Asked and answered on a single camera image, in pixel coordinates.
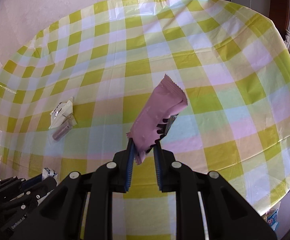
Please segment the round table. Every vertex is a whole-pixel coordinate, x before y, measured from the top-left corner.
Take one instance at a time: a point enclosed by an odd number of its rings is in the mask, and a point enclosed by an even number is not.
[[[290,56],[272,21],[223,0],[108,0],[37,33],[0,70],[0,178],[112,160],[165,74],[189,105],[162,147],[266,212],[290,189]],[[50,112],[70,97],[77,125],[53,142]],[[115,239],[175,237],[152,154],[113,202]]]

